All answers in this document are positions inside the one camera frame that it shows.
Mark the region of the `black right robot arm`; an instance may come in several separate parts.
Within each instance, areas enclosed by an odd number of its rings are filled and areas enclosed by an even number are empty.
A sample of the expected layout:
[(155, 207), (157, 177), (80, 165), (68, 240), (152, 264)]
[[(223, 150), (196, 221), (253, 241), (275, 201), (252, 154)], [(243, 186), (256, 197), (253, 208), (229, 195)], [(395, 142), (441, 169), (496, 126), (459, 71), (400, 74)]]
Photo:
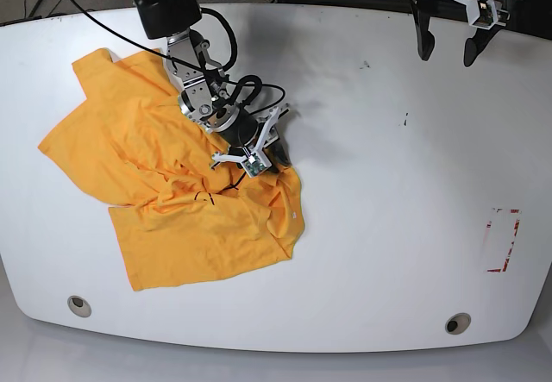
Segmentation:
[[(237, 61), (237, 40), (228, 21), (197, 0), (133, 0), (148, 39), (166, 39), (166, 69), (182, 84), (181, 113), (228, 146), (212, 156), (212, 164), (235, 163), (250, 177), (278, 172), (291, 162), (276, 124), (288, 109), (280, 103), (247, 110), (267, 84), (256, 75), (232, 82), (227, 74)], [(216, 18), (230, 43), (226, 64), (214, 61), (210, 43), (193, 29), (203, 15)]]

